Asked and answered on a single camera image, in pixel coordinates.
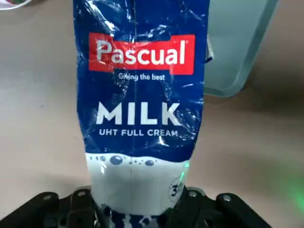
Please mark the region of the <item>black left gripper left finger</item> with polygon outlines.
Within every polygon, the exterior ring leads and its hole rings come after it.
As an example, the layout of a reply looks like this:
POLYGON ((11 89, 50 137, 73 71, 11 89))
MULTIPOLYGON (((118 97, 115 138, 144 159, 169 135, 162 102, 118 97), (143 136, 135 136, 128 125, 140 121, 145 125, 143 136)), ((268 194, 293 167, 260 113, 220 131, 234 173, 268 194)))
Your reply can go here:
POLYGON ((105 217, 88 186, 67 197, 40 193, 0 220, 2 228, 104 228, 105 217))

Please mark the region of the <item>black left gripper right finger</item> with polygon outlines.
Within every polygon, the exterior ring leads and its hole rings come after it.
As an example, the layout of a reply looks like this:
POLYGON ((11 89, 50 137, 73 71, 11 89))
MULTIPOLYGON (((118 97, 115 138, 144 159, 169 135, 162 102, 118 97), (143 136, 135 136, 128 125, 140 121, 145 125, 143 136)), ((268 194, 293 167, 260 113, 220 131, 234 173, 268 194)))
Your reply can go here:
POLYGON ((215 199, 195 187, 184 188, 176 206, 166 211, 167 228, 269 228, 238 195, 221 193, 215 199))

